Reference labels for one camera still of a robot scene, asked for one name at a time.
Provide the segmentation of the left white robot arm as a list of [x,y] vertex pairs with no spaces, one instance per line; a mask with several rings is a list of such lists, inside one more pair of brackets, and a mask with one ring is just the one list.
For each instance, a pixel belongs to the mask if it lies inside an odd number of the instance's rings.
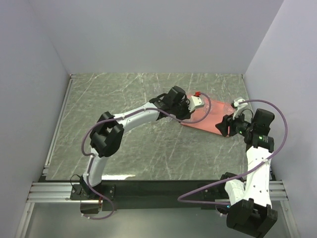
[[90,139],[90,152],[85,152],[84,145],[81,145],[82,154],[90,158],[85,172],[80,177],[83,195],[88,199],[95,199],[101,194],[99,185],[107,159],[119,150],[125,133],[165,117],[177,121],[190,119],[191,114],[203,105],[199,93],[187,97],[182,88],[173,86],[168,93],[160,94],[126,113],[103,113],[84,136],[85,139]]

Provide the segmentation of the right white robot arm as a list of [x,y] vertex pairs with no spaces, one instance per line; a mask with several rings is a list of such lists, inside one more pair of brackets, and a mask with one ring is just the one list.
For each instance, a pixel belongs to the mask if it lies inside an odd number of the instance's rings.
[[218,192],[230,200],[227,226],[254,238],[263,238],[278,218],[269,194],[269,157],[274,151],[274,139],[268,133],[274,118],[273,113],[258,109],[250,122],[244,114],[231,114],[215,126],[223,136],[244,137],[248,161],[246,181],[240,178],[224,181],[218,185]]

